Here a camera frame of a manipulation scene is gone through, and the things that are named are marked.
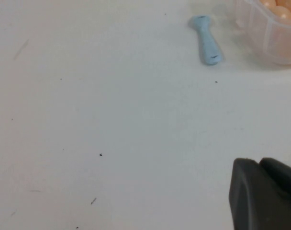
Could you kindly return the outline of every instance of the black object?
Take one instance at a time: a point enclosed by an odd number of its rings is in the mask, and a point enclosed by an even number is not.
[[[235,230],[291,230],[291,167],[236,159],[229,201]]]

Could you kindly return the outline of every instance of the white table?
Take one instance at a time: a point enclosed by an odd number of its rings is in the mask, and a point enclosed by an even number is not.
[[[291,166],[291,68],[242,37],[220,0],[0,0],[0,230],[232,230],[233,160]]]

